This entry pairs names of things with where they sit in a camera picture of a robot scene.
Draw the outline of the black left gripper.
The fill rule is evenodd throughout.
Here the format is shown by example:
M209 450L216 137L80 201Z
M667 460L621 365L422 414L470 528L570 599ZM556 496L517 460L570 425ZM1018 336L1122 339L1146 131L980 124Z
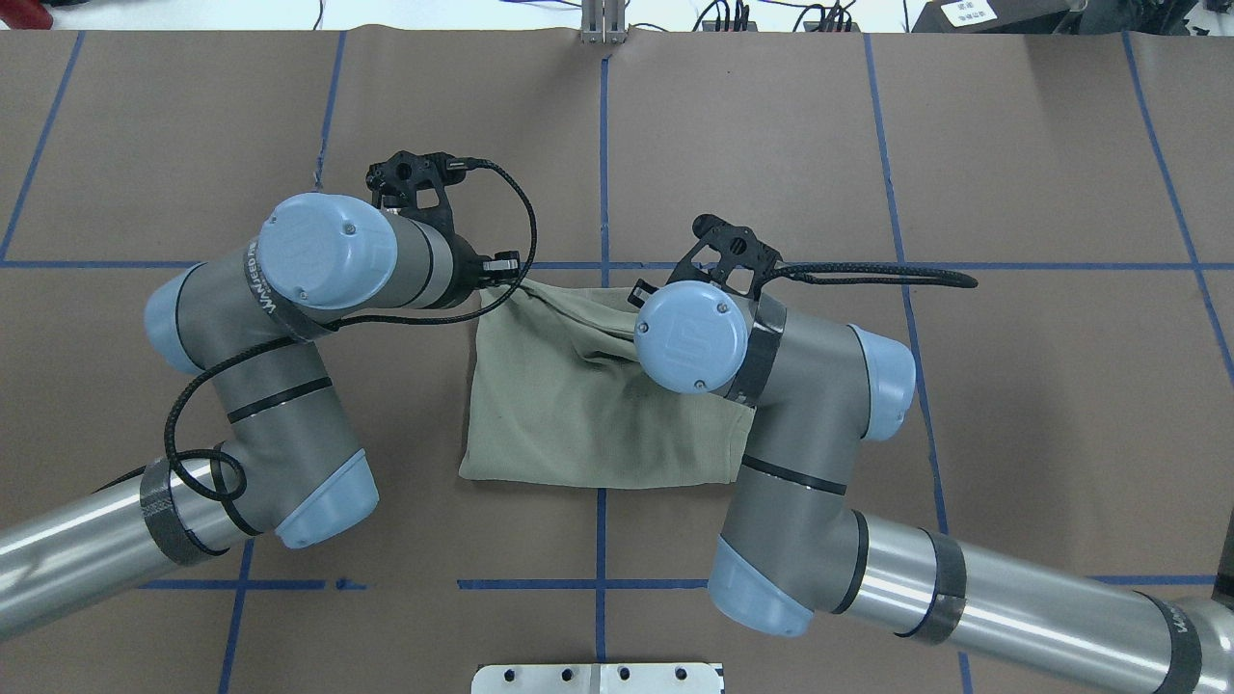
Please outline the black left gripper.
M513 286L527 277L527 264L522 262L520 251L478 254L462 236L450 237L448 247L450 249L448 307L465 303L466 298L479 289Z

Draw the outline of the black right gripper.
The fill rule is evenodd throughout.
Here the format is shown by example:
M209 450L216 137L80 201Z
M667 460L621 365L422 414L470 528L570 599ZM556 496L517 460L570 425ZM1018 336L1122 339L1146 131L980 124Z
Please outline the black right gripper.
M784 254L759 240L753 228L735 226L713 214L694 220L692 233L697 242L674 267L668 282L705 282L733 296L759 303L763 285L784 261ZM731 286L735 270L750 270L752 282L745 291Z

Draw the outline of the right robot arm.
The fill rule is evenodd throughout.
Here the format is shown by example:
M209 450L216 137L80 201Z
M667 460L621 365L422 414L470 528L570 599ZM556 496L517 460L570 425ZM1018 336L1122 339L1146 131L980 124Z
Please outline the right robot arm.
M1232 587L1164 601L863 511L859 458L921 394L907 345L786 307L771 282L972 290L970 274L877 262L789 263L711 215L663 286L637 282L633 342L658 387L753 415L707 592L779 638L847 615L900 640L1004 659L1111 693L1229 693Z

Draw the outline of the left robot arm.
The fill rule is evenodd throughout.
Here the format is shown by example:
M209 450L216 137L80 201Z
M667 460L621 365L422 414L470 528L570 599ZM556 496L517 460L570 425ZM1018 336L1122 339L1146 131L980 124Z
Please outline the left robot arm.
M529 254L478 254L441 201L349 195L278 203L243 249L181 272L146 303L146 333L190 375L157 461L2 533L2 637L225 556L265 532L334 537L379 493L318 342L364 322L449 325L480 288L515 288Z

